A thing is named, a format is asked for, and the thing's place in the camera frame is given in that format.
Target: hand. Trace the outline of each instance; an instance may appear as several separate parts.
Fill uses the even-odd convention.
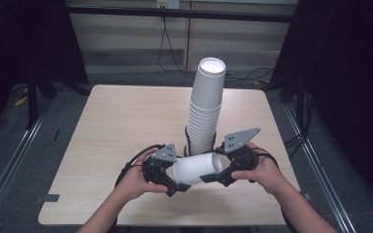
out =
[[[257,145],[249,142],[247,147],[253,149]],[[265,152],[264,150],[254,150],[255,152]],[[258,165],[252,171],[236,171],[232,173],[232,178],[236,180],[256,181],[264,187],[269,194],[274,194],[284,183],[288,181],[283,176],[277,165],[268,157],[260,157]]]
[[[135,163],[127,172],[126,175],[119,182],[114,189],[113,194],[116,193],[126,202],[140,197],[146,192],[161,193],[167,192],[168,188],[165,185],[147,183],[142,175],[142,165],[147,159],[148,155],[157,151],[157,149],[147,150],[141,154]]]

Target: paper cup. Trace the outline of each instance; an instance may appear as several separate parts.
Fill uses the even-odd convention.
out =
[[[202,182],[201,176],[218,174],[222,170],[222,164],[216,153],[205,153],[178,158],[172,170],[177,183],[194,185]]]
[[[190,102],[204,110],[213,110],[222,102],[225,64],[214,57],[201,60],[193,82]]]

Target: wooden table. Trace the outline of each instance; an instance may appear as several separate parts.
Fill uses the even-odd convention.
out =
[[[154,144],[174,143],[183,155],[187,143],[190,87],[97,85],[65,152],[51,186],[57,202],[44,204],[44,225],[81,225],[108,194],[124,164]],[[281,171],[299,190],[265,94],[225,89],[215,146],[223,135],[253,127],[252,139],[277,159]],[[224,167],[228,160],[222,157]],[[200,183],[173,197],[146,193],[129,202],[118,224],[138,226],[231,226],[285,224],[273,196],[257,183]]]

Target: electrical outlet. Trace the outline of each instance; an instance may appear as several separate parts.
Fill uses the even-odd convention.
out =
[[[156,0],[159,9],[180,9],[180,0]]]

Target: person's right hand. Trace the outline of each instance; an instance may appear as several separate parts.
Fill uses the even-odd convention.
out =
[[[247,143],[250,149],[257,148],[251,142]],[[255,152],[265,152],[263,150],[254,150]],[[266,192],[275,194],[287,179],[283,176],[277,165],[268,157],[260,157],[258,165],[252,171],[236,171],[232,173],[232,178],[236,180],[250,180],[258,182]]]

